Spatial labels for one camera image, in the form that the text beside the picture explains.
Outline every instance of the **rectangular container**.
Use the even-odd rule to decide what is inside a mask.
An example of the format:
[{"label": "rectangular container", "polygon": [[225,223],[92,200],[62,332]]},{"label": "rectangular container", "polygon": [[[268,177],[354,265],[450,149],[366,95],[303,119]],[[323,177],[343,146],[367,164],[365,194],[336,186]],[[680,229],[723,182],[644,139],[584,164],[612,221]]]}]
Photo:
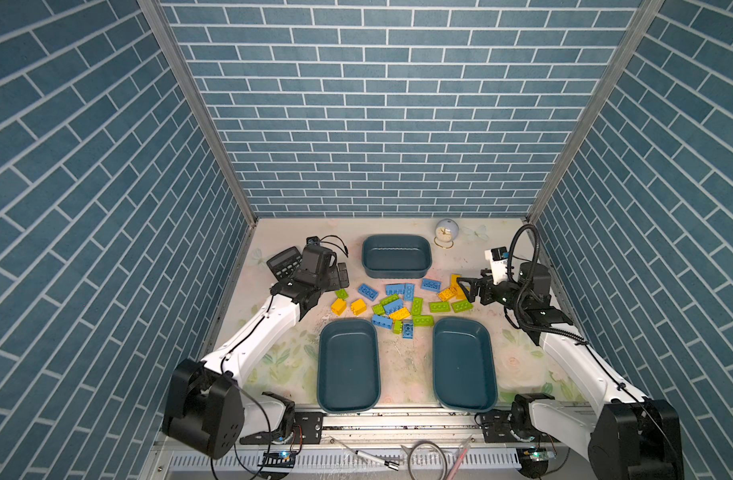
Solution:
[{"label": "rectangular container", "polygon": [[433,264],[428,240],[418,235],[372,235],[361,258],[371,278],[422,278]]}]

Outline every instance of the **blue brick wall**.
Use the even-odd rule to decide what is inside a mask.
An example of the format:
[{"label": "blue brick wall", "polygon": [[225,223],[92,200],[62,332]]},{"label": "blue brick wall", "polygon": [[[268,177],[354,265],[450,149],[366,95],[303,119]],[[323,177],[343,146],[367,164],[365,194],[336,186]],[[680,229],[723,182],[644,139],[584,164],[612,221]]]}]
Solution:
[{"label": "blue brick wall", "polygon": [[259,216],[524,216],[640,0],[165,0]]},{"label": "blue brick wall", "polygon": [[593,345],[733,478],[733,2],[667,0],[542,217]]},{"label": "blue brick wall", "polygon": [[140,472],[246,222],[134,0],[0,0],[0,478]]}]

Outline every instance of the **yellow building block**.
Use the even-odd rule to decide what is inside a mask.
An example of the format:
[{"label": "yellow building block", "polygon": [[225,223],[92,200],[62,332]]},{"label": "yellow building block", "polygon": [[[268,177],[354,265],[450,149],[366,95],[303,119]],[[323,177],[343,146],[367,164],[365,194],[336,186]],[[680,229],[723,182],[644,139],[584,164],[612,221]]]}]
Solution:
[{"label": "yellow building block", "polygon": [[347,307],[348,304],[345,303],[345,301],[341,298],[338,298],[337,300],[332,303],[332,311],[337,315],[342,315],[342,312],[345,311],[345,307]]},{"label": "yellow building block", "polygon": [[454,298],[457,296],[457,290],[455,290],[452,287],[449,287],[446,290],[441,290],[438,292],[438,298],[441,299],[441,302],[446,302],[447,300]]},{"label": "yellow building block", "polygon": [[457,293],[457,300],[467,300],[465,298],[465,293],[462,293],[462,289],[457,284],[457,279],[459,277],[459,274],[451,274],[451,288],[455,289],[455,292]]},{"label": "yellow building block", "polygon": [[361,315],[363,312],[366,312],[366,303],[364,303],[363,300],[358,299],[350,304],[350,309],[354,314]]},{"label": "yellow building block", "polygon": [[409,312],[409,309],[406,307],[397,310],[396,312],[391,313],[390,318],[393,320],[404,320],[405,318],[409,318],[411,316],[411,313]]}]

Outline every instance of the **clock face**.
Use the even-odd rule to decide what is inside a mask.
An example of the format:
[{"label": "clock face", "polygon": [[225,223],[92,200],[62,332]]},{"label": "clock face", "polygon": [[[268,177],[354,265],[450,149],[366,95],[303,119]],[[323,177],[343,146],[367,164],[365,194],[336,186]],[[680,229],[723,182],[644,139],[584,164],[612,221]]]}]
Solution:
[{"label": "clock face", "polygon": [[451,232],[450,229],[446,228],[445,226],[439,226],[438,228],[436,228],[435,235],[441,242],[451,242],[452,240],[454,240],[454,234]]}]

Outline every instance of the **robotic arm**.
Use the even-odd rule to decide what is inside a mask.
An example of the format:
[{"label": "robotic arm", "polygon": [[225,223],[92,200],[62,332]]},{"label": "robotic arm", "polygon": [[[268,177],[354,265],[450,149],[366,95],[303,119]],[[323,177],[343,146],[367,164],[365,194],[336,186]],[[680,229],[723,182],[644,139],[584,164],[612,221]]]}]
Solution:
[{"label": "robotic arm", "polygon": [[683,480],[678,414],[664,400],[652,400],[626,380],[587,344],[572,320],[551,306],[551,277],[537,263],[539,232],[524,225],[510,251],[525,230],[535,236],[531,262],[521,264],[517,280],[512,258],[505,247],[487,250],[489,270],[481,278],[459,278],[457,284],[470,302],[500,302],[513,310],[517,324],[553,357],[572,378],[590,403],[587,411],[564,408],[542,393],[516,395],[511,408],[511,427],[525,441],[541,432],[559,438],[585,457],[601,480],[657,478]]},{"label": "robotic arm", "polygon": [[170,381],[164,433],[215,459],[238,438],[257,432],[269,441],[286,440],[294,402],[265,392],[255,403],[241,387],[270,347],[318,304],[321,293],[349,284],[345,264],[337,264],[332,250],[308,244],[292,277],[271,287],[260,311],[236,335],[200,362],[180,362]]}]

